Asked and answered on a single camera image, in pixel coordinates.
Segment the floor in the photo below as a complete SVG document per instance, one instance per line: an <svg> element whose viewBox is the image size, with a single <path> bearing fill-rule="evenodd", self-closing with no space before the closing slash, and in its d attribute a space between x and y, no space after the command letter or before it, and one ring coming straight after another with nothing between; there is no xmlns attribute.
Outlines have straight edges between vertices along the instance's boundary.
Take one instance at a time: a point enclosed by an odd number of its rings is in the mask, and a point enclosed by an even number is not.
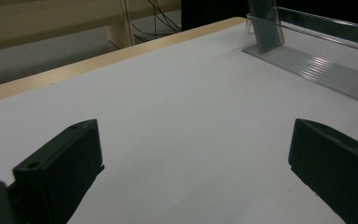
<svg viewBox="0 0 358 224"><path fill-rule="evenodd" d="M140 44L147 40L178 32L181 12L174 11L165 13L165 15L175 24L166 21L161 15L159 16L161 21L155 19L154 16L132 21L134 25L132 30L134 36L136 36L135 43ZM171 27L162 21L169 22ZM0 49L0 84L115 50L119 50L119 48L107 40L103 27L8 49Z"/></svg>

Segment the transparent plastic stand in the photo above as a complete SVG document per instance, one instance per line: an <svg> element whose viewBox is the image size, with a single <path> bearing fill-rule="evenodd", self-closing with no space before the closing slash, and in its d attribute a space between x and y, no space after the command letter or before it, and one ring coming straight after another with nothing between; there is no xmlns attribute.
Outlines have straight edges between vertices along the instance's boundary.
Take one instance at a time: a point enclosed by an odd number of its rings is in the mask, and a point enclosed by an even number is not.
<svg viewBox="0 0 358 224"><path fill-rule="evenodd" d="M358 100L358 41L323 34L289 22L271 22L248 14L242 51ZM314 16L323 23L326 18ZM327 21L335 29L358 25Z"/></svg>

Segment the table surface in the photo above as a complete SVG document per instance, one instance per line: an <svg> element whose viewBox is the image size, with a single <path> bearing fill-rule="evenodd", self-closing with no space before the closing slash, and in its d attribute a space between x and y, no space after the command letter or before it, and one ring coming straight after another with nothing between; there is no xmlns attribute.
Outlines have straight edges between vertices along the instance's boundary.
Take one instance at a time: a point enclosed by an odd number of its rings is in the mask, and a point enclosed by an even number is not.
<svg viewBox="0 0 358 224"><path fill-rule="evenodd" d="M222 21L0 86L0 180L97 119L105 170L69 223L343 223L287 158L295 119L358 140L358 102L243 53L244 28Z"/></svg>

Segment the screw hole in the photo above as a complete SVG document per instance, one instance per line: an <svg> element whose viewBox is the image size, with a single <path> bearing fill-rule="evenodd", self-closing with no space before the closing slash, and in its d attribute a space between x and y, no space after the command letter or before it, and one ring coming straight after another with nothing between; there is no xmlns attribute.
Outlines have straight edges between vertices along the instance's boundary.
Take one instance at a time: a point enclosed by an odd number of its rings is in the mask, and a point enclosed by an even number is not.
<svg viewBox="0 0 358 224"><path fill-rule="evenodd" d="M31 163L31 164L28 165L28 168L34 169L34 168L38 167L39 164L40 164L39 162L33 162L33 163Z"/></svg>

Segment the wooden table edge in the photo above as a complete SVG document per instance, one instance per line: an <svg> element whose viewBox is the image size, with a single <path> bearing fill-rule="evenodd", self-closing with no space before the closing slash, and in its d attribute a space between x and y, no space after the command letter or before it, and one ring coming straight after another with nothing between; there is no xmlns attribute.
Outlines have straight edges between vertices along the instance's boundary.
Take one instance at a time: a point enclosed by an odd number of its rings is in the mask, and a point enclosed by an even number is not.
<svg viewBox="0 0 358 224"><path fill-rule="evenodd" d="M10 81L0 85L0 99L57 83L59 81L66 80L71 77L76 77L113 63L118 63L129 58L154 51L156 49L162 49L170 45L218 32L231 26L242 24L244 22L246 22L246 19L241 17L215 22L175 35L162 37L160 39L149 41L140 45L113 51L111 53L90 58L78 63L68 64L66 66L55 68L47 72Z"/></svg>

